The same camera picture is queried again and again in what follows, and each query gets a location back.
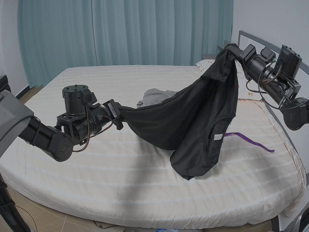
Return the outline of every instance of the wall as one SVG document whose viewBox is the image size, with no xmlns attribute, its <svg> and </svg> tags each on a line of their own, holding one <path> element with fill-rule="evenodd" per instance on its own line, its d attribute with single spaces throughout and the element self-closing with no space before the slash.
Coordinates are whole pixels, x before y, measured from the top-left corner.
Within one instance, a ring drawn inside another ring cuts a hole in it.
<svg viewBox="0 0 309 232">
<path fill-rule="evenodd" d="M 13 95 L 28 86 L 19 49 L 17 8 L 18 0 L 0 0 L 0 75 L 7 75 Z"/>
<path fill-rule="evenodd" d="M 234 0 L 232 42 L 243 30 L 278 47 L 292 47 L 309 65 L 309 0 Z"/>
</svg>

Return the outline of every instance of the teal curtain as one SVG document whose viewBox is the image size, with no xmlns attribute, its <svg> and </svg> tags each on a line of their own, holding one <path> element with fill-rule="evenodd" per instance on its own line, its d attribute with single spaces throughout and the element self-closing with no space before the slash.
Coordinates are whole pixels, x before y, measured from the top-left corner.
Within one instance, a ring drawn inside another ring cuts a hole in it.
<svg viewBox="0 0 309 232">
<path fill-rule="evenodd" d="M 194 65 L 230 41 L 233 0 L 19 0 L 29 85 L 94 65 Z"/>
</svg>

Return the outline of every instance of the gray cloth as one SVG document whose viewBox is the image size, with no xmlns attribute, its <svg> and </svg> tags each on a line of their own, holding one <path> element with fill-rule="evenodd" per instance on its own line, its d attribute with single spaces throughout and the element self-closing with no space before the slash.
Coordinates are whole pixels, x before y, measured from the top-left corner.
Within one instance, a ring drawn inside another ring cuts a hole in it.
<svg viewBox="0 0 309 232">
<path fill-rule="evenodd" d="M 161 91 L 156 88 L 152 88 L 147 90 L 144 93 L 143 99 L 139 101 L 136 106 L 137 107 L 144 107 L 144 106 L 150 106 L 155 105 L 163 102 L 164 100 L 171 98 L 174 94 L 176 94 L 177 91 Z"/>
</svg>

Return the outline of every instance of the floor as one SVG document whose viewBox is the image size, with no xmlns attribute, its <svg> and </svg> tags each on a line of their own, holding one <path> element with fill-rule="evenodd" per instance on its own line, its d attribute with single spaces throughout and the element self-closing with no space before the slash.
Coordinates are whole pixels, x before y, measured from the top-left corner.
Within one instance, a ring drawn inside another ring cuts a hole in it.
<svg viewBox="0 0 309 232">
<path fill-rule="evenodd" d="M 29 90 L 20 101 L 26 103 L 32 96 L 37 94 L 43 87 L 34 87 Z M 18 192 L 14 191 L 12 188 L 8 187 L 8 191 L 16 203 L 17 206 L 24 208 L 28 211 L 36 225 L 38 232 L 92 232 L 92 231 L 102 231 L 98 228 L 92 220 L 87 220 L 69 214 L 65 214 L 41 204 L 38 204 Z M 17 208 L 24 218 L 24 220 L 35 230 L 35 225 L 32 218 L 22 209 Z M 109 224 L 97 222 L 98 225 L 103 227 L 110 226 Z M 106 230 L 106 232 L 123 232 L 126 227 L 112 227 Z M 204 232 L 267 232 L 271 230 L 270 220 L 256 224 L 245 224 L 239 227 L 219 227 L 212 229 L 204 229 Z M 12 230 L 4 222 L 3 218 L 0 216 L 0 231 L 1 232 L 11 232 Z"/>
</svg>

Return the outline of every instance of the bed sheet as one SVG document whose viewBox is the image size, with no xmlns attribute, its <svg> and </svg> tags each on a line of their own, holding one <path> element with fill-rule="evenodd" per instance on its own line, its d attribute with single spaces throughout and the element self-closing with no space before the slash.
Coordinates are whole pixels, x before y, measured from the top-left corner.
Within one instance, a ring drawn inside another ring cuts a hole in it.
<svg viewBox="0 0 309 232">
<path fill-rule="evenodd" d="M 85 84 L 100 103 L 114 99 L 136 107 L 147 89 L 178 91 L 199 76 L 196 66 L 69 68 L 26 105 L 54 126 L 65 111 L 65 86 Z M 306 187 L 305 170 L 264 104 L 239 100 L 228 132 L 240 132 L 275 152 L 226 137 L 218 164 L 187 181 L 171 167 L 171 152 L 143 141 L 124 123 L 121 131 L 111 127 L 62 163 L 17 138 L 1 157 L 0 171 L 33 201 L 123 226 L 202 229 L 256 224 L 283 210 L 291 215 Z"/>
</svg>

